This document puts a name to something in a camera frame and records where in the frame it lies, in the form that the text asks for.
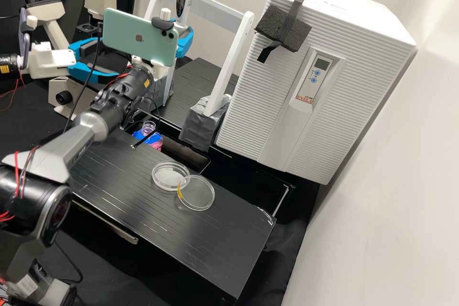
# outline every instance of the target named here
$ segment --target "bottle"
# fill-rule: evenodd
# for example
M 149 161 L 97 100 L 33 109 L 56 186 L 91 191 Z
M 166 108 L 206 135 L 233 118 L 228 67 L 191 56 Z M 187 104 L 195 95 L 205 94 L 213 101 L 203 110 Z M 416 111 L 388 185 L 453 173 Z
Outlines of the bottle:
M 145 121 L 143 126 L 140 130 L 135 131 L 132 136 L 138 140 L 143 139 L 145 136 L 150 134 L 151 132 L 156 130 L 156 124 L 153 121 Z M 163 146 L 163 137 L 159 133 L 155 133 L 150 136 L 145 142 L 150 147 L 161 151 L 161 147 Z

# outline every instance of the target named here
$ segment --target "black knob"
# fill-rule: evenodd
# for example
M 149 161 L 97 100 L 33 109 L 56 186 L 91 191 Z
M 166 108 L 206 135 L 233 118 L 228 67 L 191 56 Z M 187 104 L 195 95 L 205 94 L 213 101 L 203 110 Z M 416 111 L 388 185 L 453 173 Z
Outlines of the black knob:
M 60 105 L 65 105 L 71 103 L 73 101 L 73 97 L 69 91 L 65 90 L 56 94 L 56 100 Z

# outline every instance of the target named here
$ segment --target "clear plastic dish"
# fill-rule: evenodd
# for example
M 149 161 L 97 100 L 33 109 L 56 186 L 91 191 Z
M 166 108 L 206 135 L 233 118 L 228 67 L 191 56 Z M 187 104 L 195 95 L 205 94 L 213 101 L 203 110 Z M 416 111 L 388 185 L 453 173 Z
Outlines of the clear plastic dish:
M 154 183 L 163 190 L 176 191 L 177 185 L 183 185 L 184 178 L 190 176 L 190 171 L 182 164 L 177 162 L 162 162 L 157 164 L 152 170 Z
M 215 200 L 214 187 L 200 175 L 183 178 L 177 188 L 177 195 L 185 206 L 197 211 L 209 209 Z

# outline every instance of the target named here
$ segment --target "digital display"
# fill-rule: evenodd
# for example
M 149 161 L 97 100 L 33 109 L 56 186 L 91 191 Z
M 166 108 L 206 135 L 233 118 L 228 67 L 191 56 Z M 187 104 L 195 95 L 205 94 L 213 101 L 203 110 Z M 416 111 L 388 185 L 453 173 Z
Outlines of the digital display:
M 328 68 L 329 64 L 330 64 L 330 62 L 325 61 L 325 60 L 321 60 L 321 59 L 318 58 L 316 63 L 314 64 L 314 67 L 326 70 Z

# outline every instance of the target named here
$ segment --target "control panel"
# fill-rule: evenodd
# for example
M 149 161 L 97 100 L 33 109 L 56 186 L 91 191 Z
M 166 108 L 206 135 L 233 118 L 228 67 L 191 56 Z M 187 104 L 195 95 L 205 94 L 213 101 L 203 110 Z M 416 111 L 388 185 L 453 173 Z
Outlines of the control panel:
M 296 99 L 311 104 L 319 91 L 320 86 L 325 80 L 328 71 L 333 64 L 333 60 L 321 54 L 317 54 L 306 74 L 306 78 L 296 95 Z

